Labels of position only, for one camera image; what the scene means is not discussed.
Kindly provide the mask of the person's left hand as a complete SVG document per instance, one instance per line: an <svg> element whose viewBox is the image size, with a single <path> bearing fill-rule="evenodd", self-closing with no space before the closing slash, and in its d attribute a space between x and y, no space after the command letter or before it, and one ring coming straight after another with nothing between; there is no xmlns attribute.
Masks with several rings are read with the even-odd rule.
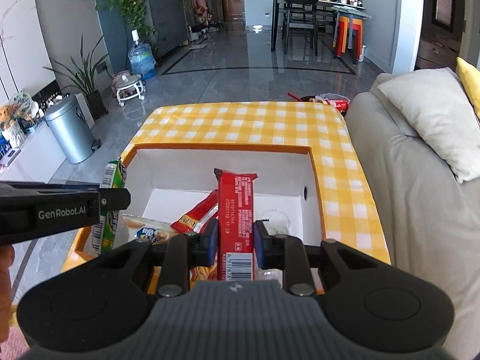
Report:
<svg viewBox="0 0 480 360"><path fill-rule="evenodd" d="M0 343L7 340L11 317L11 278L9 269L15 259L12 245L5 245L0 250Z"/></svg>

